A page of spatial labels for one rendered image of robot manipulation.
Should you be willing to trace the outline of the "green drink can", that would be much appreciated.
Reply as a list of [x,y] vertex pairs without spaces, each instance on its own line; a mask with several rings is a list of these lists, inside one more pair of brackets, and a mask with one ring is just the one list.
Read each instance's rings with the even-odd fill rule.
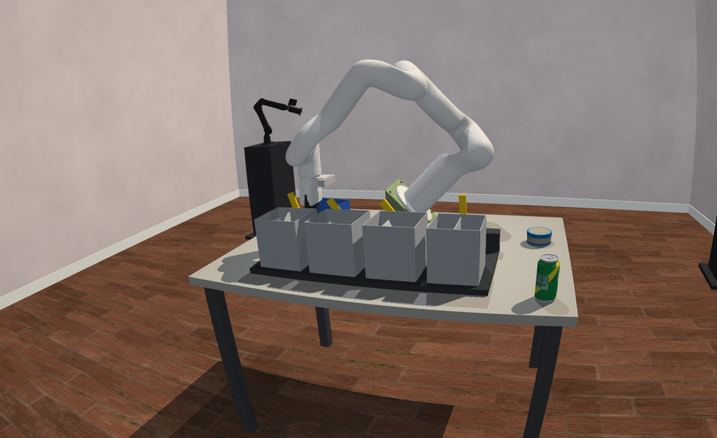
[[553,254],[544,254],[537,261],[536,297],[540,302],[551,302],[556,299],[559,269],[559,257]]

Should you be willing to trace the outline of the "blue open bin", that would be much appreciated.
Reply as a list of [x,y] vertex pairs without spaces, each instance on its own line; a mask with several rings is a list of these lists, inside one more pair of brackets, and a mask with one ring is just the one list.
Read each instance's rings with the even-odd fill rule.
[[[328,199],[330,199],[330,198],[322,198],[322,200],[318,204],[318,213],[320,213],[321,211],[323,211],[325,209],[331,209],[330,205],[328,205],[328,203],[327,203]],[[334,199],[334,200],[342,210],[350,210],[349,200],[340,200],[340,199]]]

